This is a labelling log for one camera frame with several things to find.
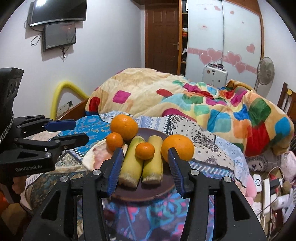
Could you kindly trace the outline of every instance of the yellow foam tube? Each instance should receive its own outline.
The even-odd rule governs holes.
[[[52,99],[52,108],[50,111],[50,118],[53,120],[55,120],[57,117],[57,108],[58,108],[57,105],[58,105],[59,95],[61,94],[61,91],[63,88],[69,88],[69,89],[73,90],[75,93],[77,93],[83,99],[89,98],[89,96],[87,94],[85,94],[80,88],[78,88],[72,82],[70,82],[70,81],[60,82],[54,91],[54,97]]]

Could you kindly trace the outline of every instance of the tangerine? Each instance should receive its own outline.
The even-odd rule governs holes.
[[[112,132],[119,133],[122,139],[130,141],[138,133],[138,124],[128,115],[117,115],[110,123],[110,129]]]
[[[191,161],[194,154],[194,145],[192,141],[183,135],[168,136],[161,146],[161,155],[168,162],[168,150],[174,147],[180,157],[185,161]]]
[[[116,148],[123,146],[123,140],[120,134],[112,132],[106,137],[107,146],[111,151],[115,151]]]
[[[154,156],[155,148],[148,142],[139,143],[136,146],[135,155],[143,160],[148,160]]]

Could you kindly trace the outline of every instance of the suitcase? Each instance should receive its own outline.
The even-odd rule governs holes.
[[[207,85],[222,88],[226,85],[228,72],[222,64],[208,64],[204,66],[202,82]]]

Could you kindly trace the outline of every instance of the plate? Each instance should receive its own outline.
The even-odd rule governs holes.
[[[154,135],[160,136],[163,140],[168,137],[168,135],[160,131],[149,128],[139,128],[137,135],[143,137],[145,141],[148,141],[148,138]],[[142,183],[142,180],[139,181],[136,190],[118,185],[112,197],[128,202],[149,201],[167,193],[174,186],[170,167],[166,161],[163,161],[163,180],[160,185],[145,185]]]

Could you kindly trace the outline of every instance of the wall-mounted tv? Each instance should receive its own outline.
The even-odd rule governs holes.
[[[87,0],[35,0],[30,26],[86,20]]]

